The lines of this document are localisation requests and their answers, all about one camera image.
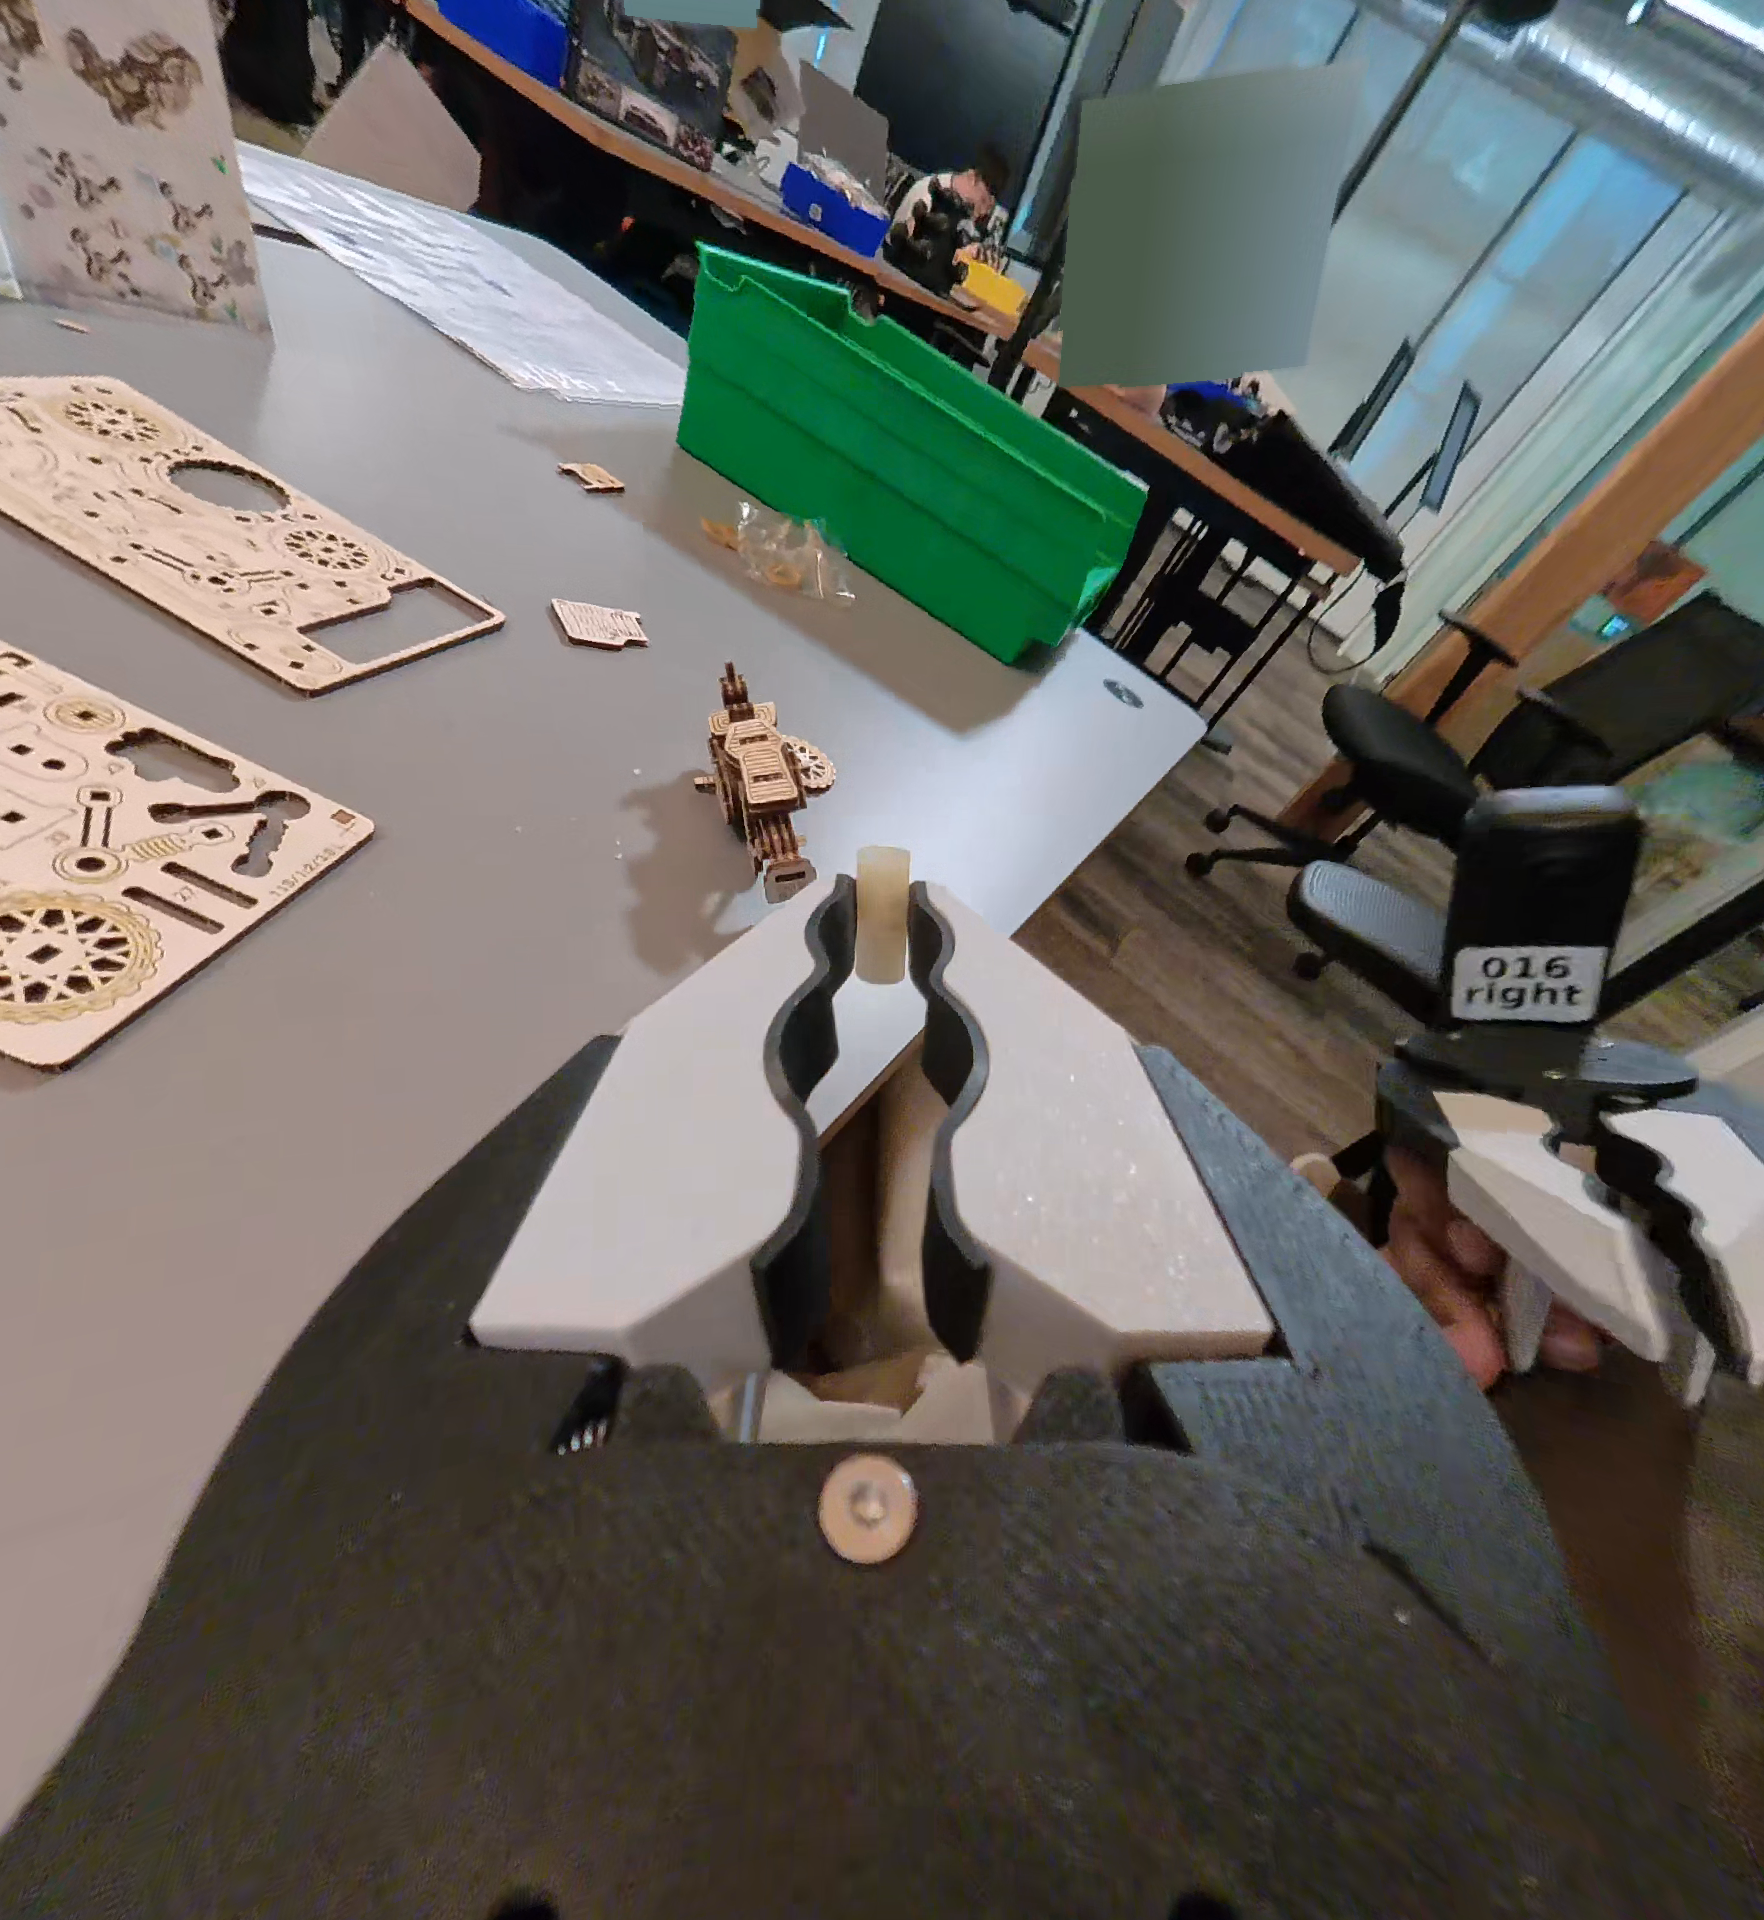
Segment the dark printed box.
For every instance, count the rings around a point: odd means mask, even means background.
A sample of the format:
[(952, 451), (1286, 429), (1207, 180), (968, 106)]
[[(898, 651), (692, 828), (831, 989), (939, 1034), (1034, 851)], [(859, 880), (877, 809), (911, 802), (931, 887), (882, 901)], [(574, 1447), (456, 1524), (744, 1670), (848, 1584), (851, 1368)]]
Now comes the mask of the dark printed box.
[(736, 32), (640, 17), (622, 2), (568, 6), (564, 92), (610, 125), (709, 171), (725, 123)]

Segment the small wooden model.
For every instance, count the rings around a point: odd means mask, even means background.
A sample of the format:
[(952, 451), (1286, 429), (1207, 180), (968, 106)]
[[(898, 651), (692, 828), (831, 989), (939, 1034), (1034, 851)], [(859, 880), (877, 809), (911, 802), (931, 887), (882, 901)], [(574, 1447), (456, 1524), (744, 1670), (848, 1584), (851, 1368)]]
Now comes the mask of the small wooden model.
[(707, 720), (712, 770), (697, 775), (694, 786), (718, 797), (725, 823), (752, 855), (764, 900), (778, 906), (816, 880), (797, 828), (811, 797), (799, 791), (784, 754), (784, 736), (792, 734), (780, 730), (773, 703), (752, 700), (732, 662), (722, 674), (722, 702)]

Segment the green plastic bin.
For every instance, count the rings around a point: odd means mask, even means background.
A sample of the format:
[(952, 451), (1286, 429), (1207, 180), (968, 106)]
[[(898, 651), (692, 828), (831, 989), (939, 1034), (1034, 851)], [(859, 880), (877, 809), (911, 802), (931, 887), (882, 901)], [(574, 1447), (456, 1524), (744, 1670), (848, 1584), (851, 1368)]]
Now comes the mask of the green plastic bin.
[(677, 443), (989, 658), (1118, 579), (1144, 487), (851, 292), (699, 244)]

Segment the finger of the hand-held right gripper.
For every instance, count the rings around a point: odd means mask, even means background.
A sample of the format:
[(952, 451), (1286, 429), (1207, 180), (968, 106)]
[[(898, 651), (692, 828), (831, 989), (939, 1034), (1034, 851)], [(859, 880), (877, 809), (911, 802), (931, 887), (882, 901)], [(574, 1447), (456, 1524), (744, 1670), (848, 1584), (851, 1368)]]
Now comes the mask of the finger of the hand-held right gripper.
[(1675, 1387), (1764, 1385), (1764, 1107), (1606, 1112), (1597, 1173), (1660, 1262)]
[(1540, 1358), (1553, 1305), (1637, 1358), (1671, 1358), (1671, 1317), (1652, 1247), (1567, 1161), (1553, 1120), (1482, 1091), (1438, 1091), (1451, 1133), (1446, 1189), (1505, 1255), (1500, 1314), (1510, 1365)]

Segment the large blue bin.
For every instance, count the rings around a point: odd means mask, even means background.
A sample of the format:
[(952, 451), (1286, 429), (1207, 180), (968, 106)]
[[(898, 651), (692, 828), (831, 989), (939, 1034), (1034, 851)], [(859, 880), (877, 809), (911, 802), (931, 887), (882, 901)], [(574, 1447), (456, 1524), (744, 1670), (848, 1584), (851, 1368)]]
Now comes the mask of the large blue bin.
[(561, 91), (570, 54), (567, 2), (439, 2), (462, 35), (537, 82)]

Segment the wooden puzzle sheet round hole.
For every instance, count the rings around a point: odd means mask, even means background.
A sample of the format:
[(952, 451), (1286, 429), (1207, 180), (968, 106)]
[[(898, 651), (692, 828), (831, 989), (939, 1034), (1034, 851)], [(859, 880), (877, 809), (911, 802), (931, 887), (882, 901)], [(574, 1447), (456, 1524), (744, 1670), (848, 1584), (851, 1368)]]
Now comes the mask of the wooden puzzle sheet round hole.
[[(112, 378), (0, 375), (0, 517), (304, 697), (505, 626), (504, 611)], [(322, 642), (417, 589), (451, 595), (462, 620), (373, 660)]]

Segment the white instruction sheet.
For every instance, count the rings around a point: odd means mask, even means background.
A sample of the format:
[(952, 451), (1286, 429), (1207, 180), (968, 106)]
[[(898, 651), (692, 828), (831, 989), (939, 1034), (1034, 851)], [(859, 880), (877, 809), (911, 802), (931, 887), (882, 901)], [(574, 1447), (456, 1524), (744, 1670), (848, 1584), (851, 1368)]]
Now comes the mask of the white instruction sheet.
[(239, 167), (252, 211), (519, 391), (677, 412), (677, 363), (469, 218), (248, 142)]

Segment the person's right hand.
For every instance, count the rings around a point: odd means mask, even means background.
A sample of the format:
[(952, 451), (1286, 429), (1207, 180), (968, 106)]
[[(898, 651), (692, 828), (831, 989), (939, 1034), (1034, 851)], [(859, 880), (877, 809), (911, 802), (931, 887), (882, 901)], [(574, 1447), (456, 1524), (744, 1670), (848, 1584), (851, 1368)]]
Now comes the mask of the person's right hand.
[(1448, 1197), (1446, 1170), (1406, 1148), (1385, 1159), (1395, 1199), (1385, 1260), (1415, 1295), (1482, 1392), (1510, 1374), (1508, 1258)]

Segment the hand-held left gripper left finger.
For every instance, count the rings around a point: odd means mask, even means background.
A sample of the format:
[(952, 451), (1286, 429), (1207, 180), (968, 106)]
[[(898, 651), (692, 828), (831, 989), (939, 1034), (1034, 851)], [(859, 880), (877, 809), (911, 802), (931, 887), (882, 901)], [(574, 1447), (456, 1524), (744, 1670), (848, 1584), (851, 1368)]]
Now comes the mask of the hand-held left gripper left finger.
[(469, 1328), (498, 1349), (794, 1370), (831, 1300), (807, 1100), (840, 1054), (848, 880), (821, 880), (642, 1011)]

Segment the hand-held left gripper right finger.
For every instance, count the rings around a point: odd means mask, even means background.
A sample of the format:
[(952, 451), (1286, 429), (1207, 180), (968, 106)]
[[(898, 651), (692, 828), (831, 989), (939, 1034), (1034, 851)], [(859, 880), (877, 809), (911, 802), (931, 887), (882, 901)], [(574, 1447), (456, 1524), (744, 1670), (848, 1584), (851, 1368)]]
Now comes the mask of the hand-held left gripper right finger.
[(1259, 1355), (1269, 1312), (1126, 1031), (939, 885), (911, 885), (910, 966), (943, 1348), (989, 1374)]

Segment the grey desk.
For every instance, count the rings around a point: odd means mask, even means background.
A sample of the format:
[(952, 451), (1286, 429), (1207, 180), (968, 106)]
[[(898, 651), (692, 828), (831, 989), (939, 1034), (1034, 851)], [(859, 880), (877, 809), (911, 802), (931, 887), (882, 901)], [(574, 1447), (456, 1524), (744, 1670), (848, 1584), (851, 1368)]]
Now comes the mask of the grey desk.
[[(1003, 667), (861, 579), (768, 593), (667, 412), (524, 394), (322, 252), (270, 338), (0, 301), (0, 374), (107, 374), (504, 611), (302, 697), (0, 518), (0, 639), (374, 821), (82, 1065), (0, 1060), (0, 1836), (114, 1672), (256, 1392), (361, 1255), (588, 1039), (757, 913), (689, 789), (722, 665), (840, 772), (802, 818), (1018, 929), (1201, 720), (1085, 636)], [(588, 462), (626, 484), (558, 477)], [(646, 648), (561, 639), (551, 601)], [(1131, 683), (1142, 707), (1113, 700)]]

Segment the long wooden table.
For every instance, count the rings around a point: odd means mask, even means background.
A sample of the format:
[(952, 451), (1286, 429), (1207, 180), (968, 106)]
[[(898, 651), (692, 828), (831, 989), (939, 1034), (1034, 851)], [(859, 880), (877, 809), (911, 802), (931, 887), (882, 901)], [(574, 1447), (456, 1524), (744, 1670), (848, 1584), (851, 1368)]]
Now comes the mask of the long wooden table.
[[(807, 248), (838, 268), (852, 270), (888, 298), (914, 303), (917, 309), (941, 320), (965, 324), (989, 341), (1003, 342), (1018, 331), (1016, 320), (1007, 314), (989, 306), (972, 304), (969, 301), (936, 297), (884, 261), (852, 252), (816, 227), (794, 219), (778, 195), (744, 180), (737, 170), (718, 167), (704, 174), (681, 163), (674, 153), (636, 138), (632, 132), (583, 109), (567, 92), (538, 82), (518, 66), (502, 60), (483, 42), (462, 32), (436, 4), (408, 2), (405, 10), (453, 53), (471, 60), (534, 109), (577, 133), (595, 149), (619, 160), (629, 170), (662, 180), (677, 192), (725, 210), (732, 218), (761, 227), (791, 246)], [(1272, 534), (1288, 539), (1301, 553), (1309, 554), (1314, 564), (1322, 564), (1339, 577), (1348, 577), (1361, 564), (1357, 554), (1286, 513), (1276, 501), (1221, 468), (1196, 445), (1169, 432), (1159, 420), (1135, 409), (1117, 391), (1108, 388), (1066, 388), (1066, 394), (1072, 402), (1086, 408), (1086, 412), (1108, 420), (1135, 443), (1171, 462), (1197, 484), (1264, 524)]]

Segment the black bag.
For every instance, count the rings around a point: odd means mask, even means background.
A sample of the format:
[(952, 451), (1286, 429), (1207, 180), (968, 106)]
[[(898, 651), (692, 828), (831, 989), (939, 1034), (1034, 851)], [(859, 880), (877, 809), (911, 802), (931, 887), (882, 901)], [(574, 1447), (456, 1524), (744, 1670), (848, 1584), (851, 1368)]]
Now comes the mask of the black bag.
[(1162, 424), (1284, 513), (1357, 554), (1382, 584), (1403, 574), (1396, 530), (1295, 417), (1221, 382), (1176, 382)]

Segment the black mesh office chair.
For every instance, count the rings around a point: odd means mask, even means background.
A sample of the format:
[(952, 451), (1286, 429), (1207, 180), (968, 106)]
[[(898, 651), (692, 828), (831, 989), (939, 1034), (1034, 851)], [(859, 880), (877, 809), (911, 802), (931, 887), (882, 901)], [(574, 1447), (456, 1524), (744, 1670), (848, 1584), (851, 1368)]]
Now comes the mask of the black mesh office chair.
[(1284, 911), (1309, 944), (1297, 973), (1334, 966), (1423, 1026), (1468, 1024), (1449, 1007), (1451, 945), (1442, 910), (1348, 863), (1319, 860), (1293, 877)]

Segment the small cream cylinder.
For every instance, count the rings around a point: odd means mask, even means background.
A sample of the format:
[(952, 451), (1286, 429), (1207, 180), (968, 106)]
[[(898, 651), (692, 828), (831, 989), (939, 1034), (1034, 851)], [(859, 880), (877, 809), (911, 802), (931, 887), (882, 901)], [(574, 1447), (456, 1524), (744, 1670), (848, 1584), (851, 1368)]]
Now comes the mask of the small cream cylinder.
[(910, 971), (911, 855), (867, 845), (854, 870), (854, 973), (873, 987), (894, 987)]

